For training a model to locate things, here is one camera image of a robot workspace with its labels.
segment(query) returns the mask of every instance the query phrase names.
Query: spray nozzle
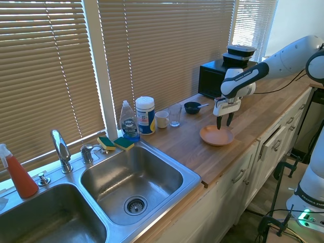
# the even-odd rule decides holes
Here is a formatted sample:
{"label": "spray nozzle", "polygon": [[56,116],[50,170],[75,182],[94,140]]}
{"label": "spray nozzle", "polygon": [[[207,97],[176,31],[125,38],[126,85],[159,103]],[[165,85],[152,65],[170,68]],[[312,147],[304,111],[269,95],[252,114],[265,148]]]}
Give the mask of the spray nozzle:
{"label": "spray nozzle", "polygon": [[6,157],[9,156],[10,154],[11,153],[9,150],[7,150],[6,145],[4,143],[0,144],[0,158],[5,168],[8,167]]}

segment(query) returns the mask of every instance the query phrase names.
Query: drawer handle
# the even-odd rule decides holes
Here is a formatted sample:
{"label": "drawer handle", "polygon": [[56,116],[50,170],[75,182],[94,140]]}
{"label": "drawer handle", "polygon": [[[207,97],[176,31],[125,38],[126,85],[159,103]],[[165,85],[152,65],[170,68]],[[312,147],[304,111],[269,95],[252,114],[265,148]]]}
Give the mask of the drawer handle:
{"label": "drawer handle", "polygon": [[300,109],[300,110],[302,110],[302,109],[304,109],[304,108],[305,108],[305,106],[306,106],[306,104],[302,104],[302,106],[301,106],[301,107],[299,107],[299,109]]}
{"label": "drawer handle", "polygon": [[287,123],[287,124],[290,124],[290,123],[293,122],[294,119],[295,119],[295,118],[292,116],[292,117],[289,118],[288,122],[286,122],[286,123]]}
{"label": "drawer handle", "polygon": [[237,178],[232,179],[233,184],[238,182],[243,177],[245,171],[246,171],[246,169],[241,169],[241,171],[239,172],[239,175],[237,176]]}
{"label": "drawer handle", "polygon": [[280,144],[281,144],[281,140],[277,140],[276,143],[273,145],[272,148],[275,152],[278,151],[278,147],[280,146]]}

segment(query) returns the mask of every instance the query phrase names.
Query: microwave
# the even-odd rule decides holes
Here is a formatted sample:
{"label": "microwave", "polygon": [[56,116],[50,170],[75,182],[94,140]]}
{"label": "microwave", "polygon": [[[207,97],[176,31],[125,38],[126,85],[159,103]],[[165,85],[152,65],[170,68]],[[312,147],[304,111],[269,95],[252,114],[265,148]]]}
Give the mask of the microwave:
{"label": "microwave", "polygon": [[249,61],[246,66],[239,67],[235,65],[226,65],[223,59],[212,61],[200,66],[199,70],[199,85],[198,93],[210,98],[222,96],[221,84],[225,78],[225,73],[229,68],[247,69],[258,64],[257,62]]}

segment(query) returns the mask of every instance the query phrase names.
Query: stacked containers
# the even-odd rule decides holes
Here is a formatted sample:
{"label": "stacked containers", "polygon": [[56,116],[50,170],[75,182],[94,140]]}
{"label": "stacked containers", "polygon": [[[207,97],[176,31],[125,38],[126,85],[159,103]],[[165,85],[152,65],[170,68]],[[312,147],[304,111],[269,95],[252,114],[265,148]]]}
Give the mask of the stacked containers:
{"label": "stacked containers", "polygon": [[228,45],[227,53],[223,54],[224,63],[245,66],[256,50],[256,48],[249,46]]}

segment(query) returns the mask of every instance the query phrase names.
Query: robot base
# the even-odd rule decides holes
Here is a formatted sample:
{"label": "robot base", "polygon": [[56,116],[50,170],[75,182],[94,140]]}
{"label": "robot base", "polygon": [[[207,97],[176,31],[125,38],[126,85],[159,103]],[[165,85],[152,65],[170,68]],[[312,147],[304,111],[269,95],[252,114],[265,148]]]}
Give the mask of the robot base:
{"label": "robot base", "polygon": [[316,208],[304,200],[302,200],[297,195],[292,195],[286,202],[287,209],[290,210],[292,205],[294,205],[293,210],[304,211],[292,212],[292,215],[297,220],[298,224],[306,228],[316,230],[324,233],[324,214],[312,214],[308,212],[322,212],[323,209]]}

